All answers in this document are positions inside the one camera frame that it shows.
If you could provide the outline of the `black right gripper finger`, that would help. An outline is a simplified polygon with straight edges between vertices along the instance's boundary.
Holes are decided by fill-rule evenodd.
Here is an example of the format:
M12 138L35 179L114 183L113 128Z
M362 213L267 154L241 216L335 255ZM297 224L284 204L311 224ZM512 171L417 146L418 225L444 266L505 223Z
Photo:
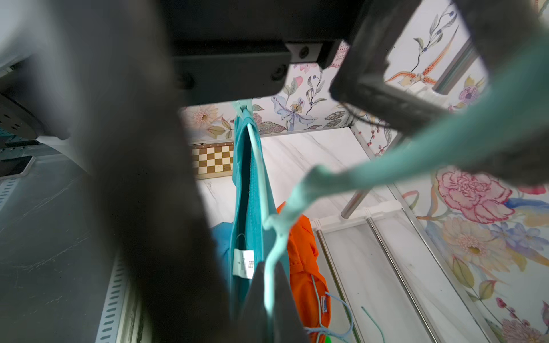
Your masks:
M264 263L255 270L252 283L240 312L240 333L244 342L308 342L300 320L290 283L281 264L274 270L274 310L264 308Z

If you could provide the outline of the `teal embroidered t-shirt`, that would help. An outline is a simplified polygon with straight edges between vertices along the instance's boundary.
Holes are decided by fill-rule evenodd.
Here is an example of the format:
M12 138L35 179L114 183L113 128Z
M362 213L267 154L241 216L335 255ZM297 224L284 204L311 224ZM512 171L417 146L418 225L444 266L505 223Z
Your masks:
M236 186L236 208L229 248L228 289L230 313L236 317L258 264L267 259L276 234L264 230L264 218L277 212L267 168L264 165L260 133L250 100L235 101L232 180Z

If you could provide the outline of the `blue garment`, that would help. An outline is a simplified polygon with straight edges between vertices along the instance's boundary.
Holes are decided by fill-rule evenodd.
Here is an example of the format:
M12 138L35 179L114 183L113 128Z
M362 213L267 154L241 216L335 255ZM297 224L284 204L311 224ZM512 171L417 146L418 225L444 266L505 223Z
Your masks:
M231 222L221 222L212 228L212 236L216 244L217 263L225 284L228 283L232 273L230 269L232 230L233 223Z

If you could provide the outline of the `light blue wire hanger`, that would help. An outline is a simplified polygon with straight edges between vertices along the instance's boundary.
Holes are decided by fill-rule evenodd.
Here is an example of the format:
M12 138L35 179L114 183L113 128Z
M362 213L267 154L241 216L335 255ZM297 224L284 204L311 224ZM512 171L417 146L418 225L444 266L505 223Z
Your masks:
M304 288L300 291L296 305L310 342L334 342L335 340L349 342L352 324L345 332L330 329L333 317L333 300L345 305L339 298L330 294L321 279L313 274L305 279Z

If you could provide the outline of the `orange garment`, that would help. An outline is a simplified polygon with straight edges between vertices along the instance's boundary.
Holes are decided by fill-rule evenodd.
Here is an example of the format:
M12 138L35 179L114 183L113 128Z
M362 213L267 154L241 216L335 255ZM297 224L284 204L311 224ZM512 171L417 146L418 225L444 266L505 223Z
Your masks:
M300 291L304 288L305 279L311 274L321 279L326 287L326 279L320 273L317 258L319 251L310 219L301 216L290 230L287 243L287 254L290 261L290 288L295 301L299 300Z

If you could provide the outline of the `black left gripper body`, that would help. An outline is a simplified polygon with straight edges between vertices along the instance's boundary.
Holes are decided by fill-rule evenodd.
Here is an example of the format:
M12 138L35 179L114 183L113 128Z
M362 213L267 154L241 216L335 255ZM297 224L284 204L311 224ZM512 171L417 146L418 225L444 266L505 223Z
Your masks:
M294 64L332 64L364 1L163 1L185 105L267 97Z

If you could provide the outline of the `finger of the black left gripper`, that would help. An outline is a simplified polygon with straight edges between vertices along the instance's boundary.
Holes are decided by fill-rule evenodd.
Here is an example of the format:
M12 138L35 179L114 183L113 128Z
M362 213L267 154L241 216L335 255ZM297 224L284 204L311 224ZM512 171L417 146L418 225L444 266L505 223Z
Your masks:
M67 129L162 342L230 342L228 295L192 174L153 1L18 1L47 119Z
M433 85L426 77L412 77L409 88L401 91L383 84L382 76L389 67L390 45L401 36L420 2L369 1L330 94L411 135L442 117L443 112L426 101L442 104L476 59L493 74L526 45L526 39L548 28L537 7L525 1L456 1L455 5L470 32L464 47Z

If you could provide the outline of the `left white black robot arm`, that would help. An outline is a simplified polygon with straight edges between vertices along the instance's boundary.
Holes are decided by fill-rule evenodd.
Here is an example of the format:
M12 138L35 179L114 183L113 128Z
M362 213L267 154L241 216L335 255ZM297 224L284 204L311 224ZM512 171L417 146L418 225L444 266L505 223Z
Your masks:
M437 167L548 181L548 28L529 1L456 1L491 87L449 114L388 86L388 55L418 1L3 1L1 125L70 142L163 342L288 342L305 332L277 264L316 200ZM290 64L350 45L333 99L411 136L334 173L315 167L265 228L277 243L229 314L192 175L182 107L278 93Z

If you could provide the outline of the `mint green wire hanger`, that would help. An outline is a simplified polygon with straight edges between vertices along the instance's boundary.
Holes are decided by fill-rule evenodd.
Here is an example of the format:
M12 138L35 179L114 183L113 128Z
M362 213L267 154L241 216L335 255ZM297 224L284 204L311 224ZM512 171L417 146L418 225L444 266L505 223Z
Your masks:
M290 230L315 201L405 180L434 168L478 167L499 154L541 139L548 130L548 33L543 33L493 79L487 95L463 114L450 114L423 130L407 147L340 173L313 168L295 186L279 214L264 221L276 241L264 267L264 307L275 308L275 266Z

